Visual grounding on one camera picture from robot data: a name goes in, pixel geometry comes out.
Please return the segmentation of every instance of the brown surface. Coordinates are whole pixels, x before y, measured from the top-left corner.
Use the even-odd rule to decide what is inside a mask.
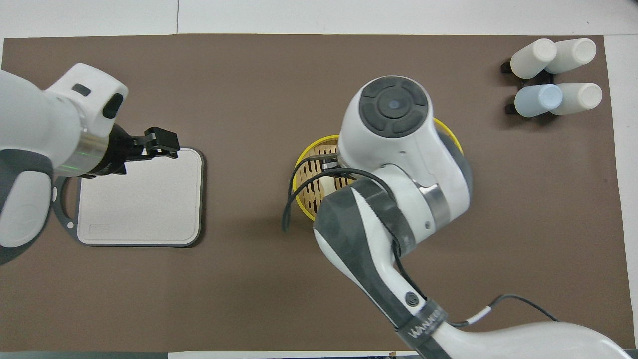
[[[338,132],[363,84],[392,74],[426,87],[475,177],[469,212],[405,260],[421,288],[452,319],[513,292],[633,347],[605,54],[592,39],[594,61],[558,82],[595,82],[602,103],[555,121],[503,114],[516,83],[499,66],[534,37],[5,40],[3,68],[41,88],[78,62],[123,81],[118,123],[176,131],[204,152],[208,178],[193,248],[84,247],[51,218],[0,268],[0,349],[404,349],[324,258],[301,211],[279,230],[299,153]],[[504,302],[475,329],[538,320]]]

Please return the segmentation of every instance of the yellow rim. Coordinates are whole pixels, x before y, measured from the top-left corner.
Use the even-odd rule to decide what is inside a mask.
[[[311,143],[310,145],[308,145],[308,147],[306,147],[306,149],[301,153],[301,155],[299,155],[299,158],[297,159],[297,161],[295,162],[295,166],[299,164],[299,162],[301,162],[301,160],[304,159],[304,157],[306,157],[307,153],[310,151],[311,148],[315,147],[316,145],[328,141],[328,140],[334,140],[334,139],[338,139],[339,135],[330,135],[330,136],[326,136],[326,137],[322,137],[320,139],[318,139],[317,141]],[[295,173],[295,176],[292,178],[292,190],[297,190],[297,174]],[[310,213],[306,207],[304,206],[303,203],[301,203],[301,200],[299,199],[299,196],[297,196],[296,198],[297,200],[297,204],[299,205],[299,208],[301,208],[301,211],[304,212],[306,214],[306,216],[308,216],[308,218],[310,218],[310,220],[314,221],[315,220],[315,216],[312,215],[312,213]]]
[[[463,148],[461,147],[461,143],[459,142],[459,140],[454,135],[454,132],[452,132],[452,130],[450,130],[450,128],[448,126],[445,126],[445,123],[443,123],[438,118],[434,118],[434,122],[445,132],[446,135],[448,135],[452,139],[452,141],[454,141],[454,144],[459,148],[459,151],[461,151],[461,153],[464,154],[463,153]],[[334,140],[334,139],[338,139],[338,138],[339,138],[339,135],[325,136],[325,137],[322,137],[322,138],[318,139],[317,141],[309,144],[308,147],[306,147],[306,149],[304,149],[304,151],[301,153],[301,155],[299,155],[299,158],[295,162],[295,166],[297,164],[299,164],[299,162],[301,162],[301,160],[303,160],[304,157],[306,157],[306,155],[308,154],[310,149],[312,149],[313,147],[317,146],[318,144],[321,144],[322,142],[329,141],[329,140]],[[297,189],[297,174],[295,174],[295,176],[292,178],[292,190],[296,190],[296,189]],[[310,213],[306,209],[304,204],[301,203],[301,199],[299,199],[299,196],[295,200],[297,201],[297,205],[299,205],[299,208],[301,208],[301,211],[304,212],[304,214],[308,218],[310,218],[310,220],[314,221],[315,220],[315,216],[313,216],[312,213]]]

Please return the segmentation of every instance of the white cup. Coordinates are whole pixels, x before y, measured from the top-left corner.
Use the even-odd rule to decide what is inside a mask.
[[[556,57],[556,53],[556,45],[552,40],[538,39],[512,55],[510,67],[514,75],[531,79]]]
[[[563,101],[563,92],[556,85],[527,86],[514,98],[516,111],[524,117],[538,116],[557,108]]]
[[[555,115],[591,110],[602,100],[602,90],[596,84],[568,82],[557,86],[563,92],[563,101],[551,110]]]
[[[559,41],[558,53],[545,67],[550,73],[561,73],[588,64],[596,56],[596,44],[588,38]]]

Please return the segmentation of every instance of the round button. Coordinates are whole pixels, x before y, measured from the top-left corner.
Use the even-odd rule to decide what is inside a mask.
[[[378,97],[377,107],[387,118],[400,118],[412,108],[412,96],[405,89],[390,88]]]

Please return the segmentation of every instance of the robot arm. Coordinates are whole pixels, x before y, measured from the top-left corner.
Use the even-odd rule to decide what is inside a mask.
[[[128,89],[77,64],[48,89],[0,70],[0,264],[42,230],[53,175],[125,174],[124,163],[177,157],[173,132],[152,127],[130,136],[115,125]]]
[[[366,84],[350,102],[339,136],[339,161],[364,169],[392,193],[362,178],[324,198],[314,232],[328,259],[385,314],[421,356],[444,358],[629,358],[588,328],[545,322],[468,333],[393,267],[465,212],[471,172],[461,152],[434,127],[425,90],[404,77]]]

